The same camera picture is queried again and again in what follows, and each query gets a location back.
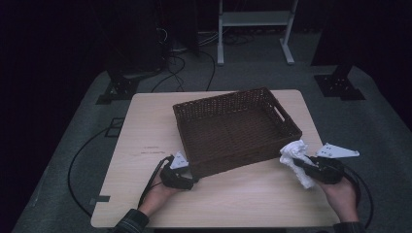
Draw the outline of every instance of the shelf leg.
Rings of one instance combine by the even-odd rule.
[[[218,65],[223,66],[223,0],[219,3]]]
[[[293,57],[292,57],[291,50],[289,50],[288,41],[289,41],[289,37],[291,35],[293,21],[294,21],[294,15],[296,13],[296,8],[297,8],[298,1],[299,0],[294,0],[293,3],[292,3],[292,9],[291,9],[291,13],[289,14],[288,25],[286,27],[285,37],[280,39],[282,50],[284,52],[285,58],[286,58],[289,65],[294,64],[294,60],[293,60]]]

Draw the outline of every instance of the floor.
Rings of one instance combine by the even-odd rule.
[[[360,152],[360,157],[342,161],[363,177],[373,195],[375,211],[368,231],[411,232],[411,131],[374,81],[357,67],[351,70],[349,79],[365,100],[342,101],[338,97],[323,96],[314,76],[330,74],[335,67],[310,66],[319,33],[292,34],[290,47],[294,65],[286,63],[280,37],[279,34],[256,35],[242,46],[225,46],[224,66],[215,64],[216,45],[202,47],[207,53],[199,56],[176,53],[180,58],[170,58],[169,67],[173,73],[183,68],[177,76],[162,81],[171,75],[165,70],[140,81],[137,92],[238,90],[261,86],[298,89],[323,143]],[[106,232],[106,229],[93,228],[88,215],[93,211],[117,138],[98,133],[103,132],[114,117],[125,117],[130,103],[118,100],[96,105],[109,82],[107,72],[103,72],[90,86],[14,232]],[[71,196],[68,179],[84,211]],[[366,221],[369,208],[367,196],[363,195],[359,207],[362,221]],[[287,232],[320,230],[330,230],[330,227],[294,228]]]

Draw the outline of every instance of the tissue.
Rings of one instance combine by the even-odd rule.
[[[297,167],[293,163],[293,159],[298,158],[309,165],[315,165],[308,157],[305,156],[307,148],[308,146],[305,145],[302,140],[294,141],[287,144],[280,150],[282,154],[280,162],[290,166],[292,170],[296,173],[296,176],[299,179],[300,183],[305,188],[310,188],[315,185],[315,182],[305,174],[303,168]]]

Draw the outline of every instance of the table top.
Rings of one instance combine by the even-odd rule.
[[[137,208],[158,162],[184,151],[172,106],[230,91],[138,93],[134,95],[100,191],[91,225],[113,227]],[[308,154],[322,142],[298,90],[272,90],[302,130]],[[192,190],[174,195],[151,217],[148,227],[310,227],[338,218],[322,190],[304,189],[279,158],[203,178]]]

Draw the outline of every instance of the black wall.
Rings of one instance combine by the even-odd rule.
[[[335,0],[313,65],[345,55],[366,72],[412,130],[412,2]]]
[[[114,47],[132,64],[159,58],[159,50],[147,46],[157,44],[155,20],[148,20],[153,5],[147,0],[1,1],[0,232],[13,229]],[[130,11],[145,13],[130,18]]]

